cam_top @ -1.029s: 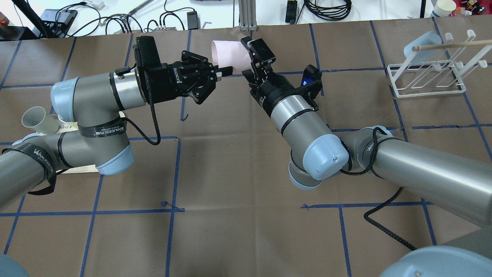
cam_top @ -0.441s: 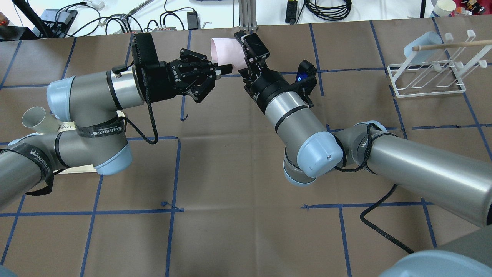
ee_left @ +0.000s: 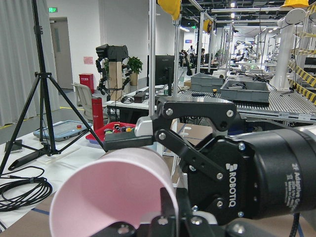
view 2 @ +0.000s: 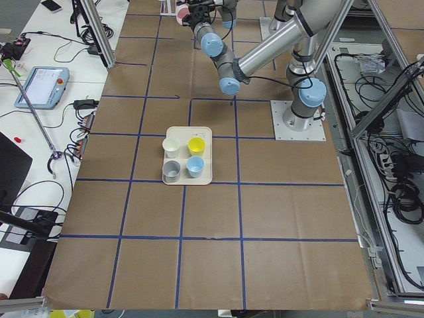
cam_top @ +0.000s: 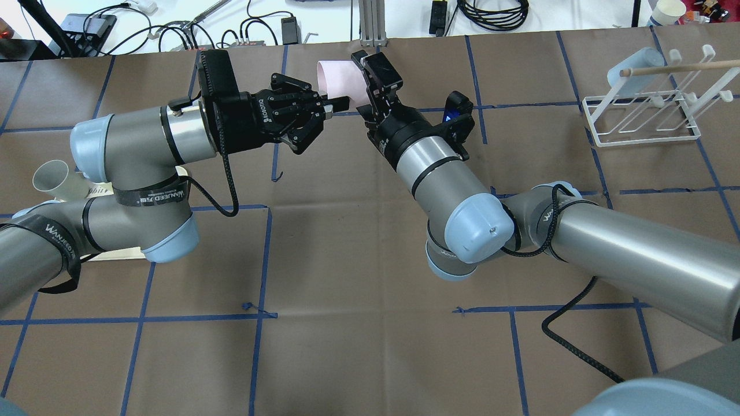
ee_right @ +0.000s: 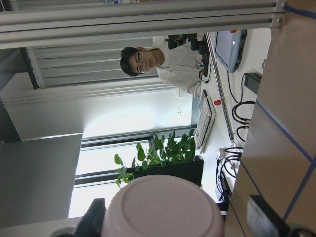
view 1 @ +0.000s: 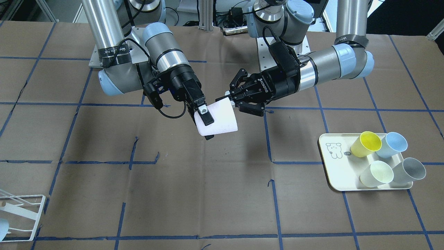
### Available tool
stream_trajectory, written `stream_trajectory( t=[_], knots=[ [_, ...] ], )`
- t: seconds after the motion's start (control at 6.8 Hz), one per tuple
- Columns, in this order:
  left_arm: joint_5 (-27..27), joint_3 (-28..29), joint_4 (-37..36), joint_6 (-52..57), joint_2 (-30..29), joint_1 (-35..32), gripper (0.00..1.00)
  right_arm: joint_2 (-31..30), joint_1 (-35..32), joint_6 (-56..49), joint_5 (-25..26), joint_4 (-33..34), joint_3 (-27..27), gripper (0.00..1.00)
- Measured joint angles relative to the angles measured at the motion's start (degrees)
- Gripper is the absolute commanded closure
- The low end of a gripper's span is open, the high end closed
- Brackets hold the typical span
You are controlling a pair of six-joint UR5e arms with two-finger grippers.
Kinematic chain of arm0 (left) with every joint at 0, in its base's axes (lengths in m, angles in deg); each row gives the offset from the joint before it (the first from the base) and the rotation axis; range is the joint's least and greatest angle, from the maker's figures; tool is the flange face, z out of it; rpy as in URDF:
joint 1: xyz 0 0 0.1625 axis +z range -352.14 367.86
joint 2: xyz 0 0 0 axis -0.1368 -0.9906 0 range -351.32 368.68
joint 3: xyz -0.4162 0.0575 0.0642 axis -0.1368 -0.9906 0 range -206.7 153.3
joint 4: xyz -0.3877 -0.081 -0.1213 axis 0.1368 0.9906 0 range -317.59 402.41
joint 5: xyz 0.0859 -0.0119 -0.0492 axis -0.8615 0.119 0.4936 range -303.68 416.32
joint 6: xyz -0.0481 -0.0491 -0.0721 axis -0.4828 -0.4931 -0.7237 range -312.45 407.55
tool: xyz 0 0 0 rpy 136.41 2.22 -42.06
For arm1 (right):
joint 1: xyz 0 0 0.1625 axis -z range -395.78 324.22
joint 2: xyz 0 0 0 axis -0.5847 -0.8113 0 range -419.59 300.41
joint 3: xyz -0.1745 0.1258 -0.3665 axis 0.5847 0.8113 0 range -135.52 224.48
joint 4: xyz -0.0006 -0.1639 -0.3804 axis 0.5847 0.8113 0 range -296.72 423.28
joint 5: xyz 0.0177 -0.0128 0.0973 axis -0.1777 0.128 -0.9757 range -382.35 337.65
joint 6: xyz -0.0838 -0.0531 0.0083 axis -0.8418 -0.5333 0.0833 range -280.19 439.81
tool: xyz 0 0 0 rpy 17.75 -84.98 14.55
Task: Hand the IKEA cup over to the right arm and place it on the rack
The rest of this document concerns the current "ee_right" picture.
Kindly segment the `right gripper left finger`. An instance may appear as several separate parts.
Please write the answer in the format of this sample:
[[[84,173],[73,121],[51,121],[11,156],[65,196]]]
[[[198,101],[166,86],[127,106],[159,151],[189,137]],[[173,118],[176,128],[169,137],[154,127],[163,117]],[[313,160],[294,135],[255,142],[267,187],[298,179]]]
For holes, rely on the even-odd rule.
[[[77,237],[100,237],[104,215],[105,199],[95,198],[76,228]]]

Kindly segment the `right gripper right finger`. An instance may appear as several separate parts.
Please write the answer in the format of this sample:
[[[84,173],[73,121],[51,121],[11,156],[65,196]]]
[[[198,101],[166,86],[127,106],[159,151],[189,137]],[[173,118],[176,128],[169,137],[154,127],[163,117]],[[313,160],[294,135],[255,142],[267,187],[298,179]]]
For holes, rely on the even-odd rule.
[[[286,237],[289,234],[289,226],[260,195],[249,196],[246,216],[254,237]]]

